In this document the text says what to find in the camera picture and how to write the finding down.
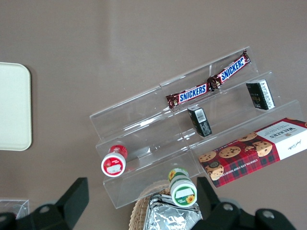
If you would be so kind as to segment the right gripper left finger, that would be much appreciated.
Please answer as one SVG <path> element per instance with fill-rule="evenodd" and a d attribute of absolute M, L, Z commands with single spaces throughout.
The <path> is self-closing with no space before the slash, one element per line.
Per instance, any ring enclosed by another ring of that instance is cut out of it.
<path fill-rule="evenodd" d="M 69 228 L 74 228 L 89 203 L 88 179 L 78 178 L 56 202 L 56 207 Z"/>

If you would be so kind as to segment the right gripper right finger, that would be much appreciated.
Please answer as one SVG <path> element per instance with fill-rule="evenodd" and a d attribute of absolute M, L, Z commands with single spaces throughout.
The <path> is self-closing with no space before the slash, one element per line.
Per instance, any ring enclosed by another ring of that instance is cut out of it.
<path fill-rule="evenodd" d="M 217 194 L 206 177 L 197 178 L 197 203 L 204 220 L 209 217 L 215 207 L 220 203 Z"/>

